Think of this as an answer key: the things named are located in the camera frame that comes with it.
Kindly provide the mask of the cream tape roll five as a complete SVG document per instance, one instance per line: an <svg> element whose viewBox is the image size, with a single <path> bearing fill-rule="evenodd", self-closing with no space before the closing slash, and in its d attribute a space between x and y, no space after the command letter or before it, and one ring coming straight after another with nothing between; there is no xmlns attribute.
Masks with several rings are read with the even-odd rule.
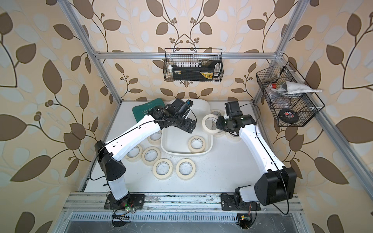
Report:
<svg viewBox="0 0 373 233"><path fill-rule="evenodd" d="M224 111L219 110L219 109L213 109L211 110L211 114L219 117L219 116L224 116Z"/></svg>

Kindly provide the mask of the cream tape roll ten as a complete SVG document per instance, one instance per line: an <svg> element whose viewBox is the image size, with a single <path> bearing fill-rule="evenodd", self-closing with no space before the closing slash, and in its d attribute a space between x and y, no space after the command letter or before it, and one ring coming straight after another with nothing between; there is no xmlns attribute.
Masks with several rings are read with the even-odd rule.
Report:
<svg viewBox="0 0 373 233"><path fill-rule="evenodd" d="M209 135L215 135L220 132L217 128L218 117L214 114L206 115L202 120L203 130Z"/></svg>

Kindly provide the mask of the cream tape roll two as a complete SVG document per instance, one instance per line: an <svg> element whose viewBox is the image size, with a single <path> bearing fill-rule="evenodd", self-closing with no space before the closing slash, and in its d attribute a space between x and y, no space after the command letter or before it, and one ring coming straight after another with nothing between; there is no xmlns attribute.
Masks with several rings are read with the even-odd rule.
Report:
<svg viewBox="0 0 373 233"><path fill-rule="evenodd" d="M188 141L188 148L191 153L204 152L206 148L206 141L201 136L193 136Z"/></svg>

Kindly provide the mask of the cream tape roll one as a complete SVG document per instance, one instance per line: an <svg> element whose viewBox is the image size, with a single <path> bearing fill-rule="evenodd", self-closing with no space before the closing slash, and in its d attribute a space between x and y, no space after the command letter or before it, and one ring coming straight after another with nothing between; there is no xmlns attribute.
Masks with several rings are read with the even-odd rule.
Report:
<svg viewBox="0 0 373 233"><path fill-rule="evenodd" d="M190 180L196 173L195 163L190 159L182 159L176 166L176 174L182 180Z"/></svg>

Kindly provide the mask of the cream tape roll four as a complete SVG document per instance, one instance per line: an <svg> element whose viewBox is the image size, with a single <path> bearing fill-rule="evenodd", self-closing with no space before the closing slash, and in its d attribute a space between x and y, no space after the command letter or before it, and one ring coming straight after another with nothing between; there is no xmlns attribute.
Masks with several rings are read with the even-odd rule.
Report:
<svg viewBox="0 0 373 233"><path fill-rule="evenodd" d="M153 166L161 158L161 151L157 147L148 147L141 158L145 165Z"/></svg>

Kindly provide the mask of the cream tape roll three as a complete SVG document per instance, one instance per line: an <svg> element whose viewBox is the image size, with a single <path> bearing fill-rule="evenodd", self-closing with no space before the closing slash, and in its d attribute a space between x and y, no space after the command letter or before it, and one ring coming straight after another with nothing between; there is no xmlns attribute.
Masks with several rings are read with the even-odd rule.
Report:
<svg viewBox="0 0 373 233"><path fill-rule="evenodd" d="M125 156L129 162L137 162L142 158L143 148L140 144L133 147Z"/></svg>

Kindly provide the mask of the cream tape roll seven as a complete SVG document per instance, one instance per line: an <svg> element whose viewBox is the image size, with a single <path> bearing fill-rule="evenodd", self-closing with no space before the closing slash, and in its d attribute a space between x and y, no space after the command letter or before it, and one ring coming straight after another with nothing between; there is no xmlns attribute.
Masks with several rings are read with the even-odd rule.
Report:
<svg viewBox="0 0 373 233"><path fill-rule="evenodd" d="M236 136L230 132L226 132L225 133L225 136L228 140L232 141L232 142L239 142L241 141L241 138L239 136Z"/></svg>

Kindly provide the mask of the cream tape roll nine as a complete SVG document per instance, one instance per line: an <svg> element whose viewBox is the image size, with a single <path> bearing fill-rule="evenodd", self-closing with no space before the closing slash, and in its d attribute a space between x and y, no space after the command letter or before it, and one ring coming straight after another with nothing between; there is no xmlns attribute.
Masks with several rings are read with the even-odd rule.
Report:
<svg viewBox="0 0 373 233"><path fill-rule="evenodd" d="M216 134L214 134L213 136L216 137L216 138L220 138L220 137L223 137L225 135L225 131L222 131L222 130L219 130Z"/></svg>

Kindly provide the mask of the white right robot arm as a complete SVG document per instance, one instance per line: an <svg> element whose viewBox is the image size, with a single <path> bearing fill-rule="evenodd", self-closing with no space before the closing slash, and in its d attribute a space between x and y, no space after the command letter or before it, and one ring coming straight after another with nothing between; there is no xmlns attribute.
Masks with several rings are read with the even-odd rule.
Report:
<svg viewBox="0 0 373 233"><path fill-rule="evenodd" d="M230 118L219 116L216 127L228 133L236 133L257 163L261 176L255 184L238 189L241 202L259 202L266 206L293 198L297 178L295 170L287 168L277 158L262 138L251 115Z"/></svg>

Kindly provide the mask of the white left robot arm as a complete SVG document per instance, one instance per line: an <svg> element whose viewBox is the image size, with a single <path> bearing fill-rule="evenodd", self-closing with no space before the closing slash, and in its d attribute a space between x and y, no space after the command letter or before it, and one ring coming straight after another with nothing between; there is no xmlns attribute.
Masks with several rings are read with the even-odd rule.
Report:
<svg viewBox="0 0 373 233"><path fill-rule="evenodd" d="M115 200L121 201L129 196L124 177L126 167L121 161L125 155L147 137L164 128L173 126L191 134L196 128L197 117L188 118L189 111L187 108L173 113L157 106L120 136L106 143L99 141L95 144L98 163Z"/></svg>

